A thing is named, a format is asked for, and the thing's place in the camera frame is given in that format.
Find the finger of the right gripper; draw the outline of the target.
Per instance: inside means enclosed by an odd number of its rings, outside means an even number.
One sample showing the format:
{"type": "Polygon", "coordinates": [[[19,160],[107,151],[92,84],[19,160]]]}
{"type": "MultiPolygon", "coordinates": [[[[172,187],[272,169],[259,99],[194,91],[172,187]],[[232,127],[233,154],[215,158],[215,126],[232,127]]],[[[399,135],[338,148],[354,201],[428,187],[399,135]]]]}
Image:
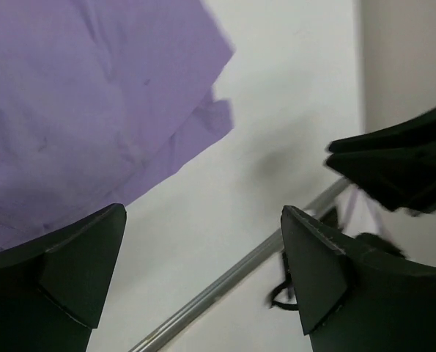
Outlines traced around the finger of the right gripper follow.
{"type": "Polygon", "coordinates": [[[436,211],[436,107],[398,125],[328,145],[325,165],[386,210],[436,211]]]}

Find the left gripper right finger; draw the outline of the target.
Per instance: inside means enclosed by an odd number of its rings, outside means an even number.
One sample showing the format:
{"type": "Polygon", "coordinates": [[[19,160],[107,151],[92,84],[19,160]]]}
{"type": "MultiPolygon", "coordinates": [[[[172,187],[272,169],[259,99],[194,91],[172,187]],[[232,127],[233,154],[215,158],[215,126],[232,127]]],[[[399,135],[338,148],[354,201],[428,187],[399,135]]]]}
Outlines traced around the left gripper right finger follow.
{"type": "Polygon", "coordinates": [[[286,206],[281,231],[314,351],[436,351],[436,267],[388,254],[286,206]]]}

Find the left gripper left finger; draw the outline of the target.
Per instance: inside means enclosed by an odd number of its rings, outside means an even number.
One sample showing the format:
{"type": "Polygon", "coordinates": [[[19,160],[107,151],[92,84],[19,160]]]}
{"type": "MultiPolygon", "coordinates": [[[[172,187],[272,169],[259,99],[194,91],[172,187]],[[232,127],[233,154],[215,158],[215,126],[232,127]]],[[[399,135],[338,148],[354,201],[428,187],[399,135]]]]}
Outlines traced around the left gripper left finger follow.
{"type": "Polygon", "coordinates": [[[85,351],[100,322],[126,225],[112,204],[0,252],[0,351],[85,351]]]}

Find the purple t shirt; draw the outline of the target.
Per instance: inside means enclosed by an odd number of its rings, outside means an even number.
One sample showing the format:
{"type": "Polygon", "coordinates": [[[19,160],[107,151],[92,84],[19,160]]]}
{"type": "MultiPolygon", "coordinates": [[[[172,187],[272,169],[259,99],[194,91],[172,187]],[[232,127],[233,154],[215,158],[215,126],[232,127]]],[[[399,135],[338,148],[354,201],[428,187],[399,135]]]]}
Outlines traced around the purple t shirt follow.
{"type": "Polygon", "coordinates": [[[129,205],[232,129],[200,1],[0,1],[0,252],[129,205]]]}

